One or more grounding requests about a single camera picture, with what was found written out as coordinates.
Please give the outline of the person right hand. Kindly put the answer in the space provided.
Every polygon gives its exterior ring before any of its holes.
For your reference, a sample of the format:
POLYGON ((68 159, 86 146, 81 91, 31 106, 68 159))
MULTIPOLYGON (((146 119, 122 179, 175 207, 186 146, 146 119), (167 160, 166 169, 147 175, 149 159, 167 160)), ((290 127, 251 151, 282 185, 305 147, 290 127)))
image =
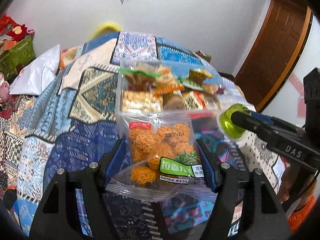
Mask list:
MULTIPOLYGON (((290 190, 293 186, 296 178, 297 178, 297 172, 291 171, 291 166, 288 167, 282 177, 281 177, 281 185, 278 191, 278 199, 281 203, 284 201, 287 201, 290 197, 290 190)), ((311 175, 304 183, 302 191, 305 191, 304 194, 301 196, 301 200, 297 206, 297 210, 303 208, 310 200, 310 198, 313 196, 313 193, 316 188, 316 181, 313 181, 314 175, 311 175)))

